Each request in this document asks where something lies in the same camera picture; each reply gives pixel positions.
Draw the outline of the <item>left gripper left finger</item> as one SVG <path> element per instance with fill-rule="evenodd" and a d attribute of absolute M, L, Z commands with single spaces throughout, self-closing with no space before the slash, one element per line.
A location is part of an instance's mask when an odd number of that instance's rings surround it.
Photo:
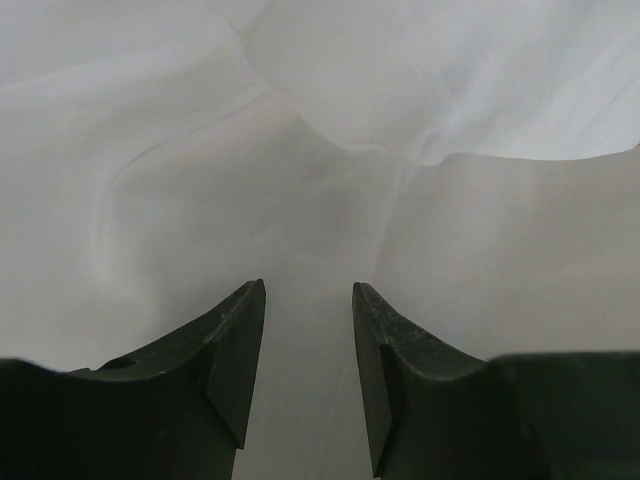
<path fill-rule="evenodd" d="M 102 367 L 1 363 L 5 479 L 228 479 L 246 439 L 265 286 Z"/>

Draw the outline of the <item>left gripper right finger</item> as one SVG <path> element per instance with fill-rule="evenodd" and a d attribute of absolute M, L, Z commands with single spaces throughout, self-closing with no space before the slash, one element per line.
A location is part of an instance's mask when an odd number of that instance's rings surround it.
<path fill-rule="evenodd" d="M 639 356 L 480 360 L 352 292 L 356 356 L 378 479 L 635 479 Z"/>

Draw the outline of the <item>white long sleeve shirt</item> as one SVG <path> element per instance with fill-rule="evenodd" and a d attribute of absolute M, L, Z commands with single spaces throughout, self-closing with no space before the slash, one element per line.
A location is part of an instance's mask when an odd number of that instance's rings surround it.
<path fill-rule="evenodd" d="M 261 278 L 237 479 L 371 475 L 351 288 L 478 357 L 639 346 L 635 1 L 5 1 L 1 354 Z"/>

